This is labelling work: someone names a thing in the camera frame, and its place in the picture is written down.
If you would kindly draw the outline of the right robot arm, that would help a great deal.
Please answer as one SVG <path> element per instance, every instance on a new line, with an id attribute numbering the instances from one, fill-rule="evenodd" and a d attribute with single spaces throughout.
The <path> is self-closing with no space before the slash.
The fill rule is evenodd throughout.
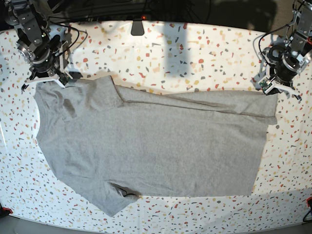
<path id="1" fill-rule="evenodd" d="M 6 0 L 4 18 L 17 32 L 17 50 L 30 65 L 31 75 L 21 89 L 30 84 L 54 81 L 64 88 L 72 76 L 65 71 L 64 52 L 67 40 L 61 32 L 50 34 L 49 18 L 35 7 L 34 0 Z"/>

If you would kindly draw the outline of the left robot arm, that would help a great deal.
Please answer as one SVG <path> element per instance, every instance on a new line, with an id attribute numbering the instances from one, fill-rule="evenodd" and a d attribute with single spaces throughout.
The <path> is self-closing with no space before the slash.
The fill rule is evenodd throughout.
<path id="1" fill-rule="evenodd" d="M 293 79 L 312 62 L 312 2 L 294 1 L 292 14 L 289 23 L 262 35 L 259 39 L 258 49 L 262 67 L 257 86 L 267 96 L 286 92 L 301 101 L 300 93 L 293 86 Z M 261 41 L 282 29 L 286 29 L 283 42 L 262 50 Z"/>

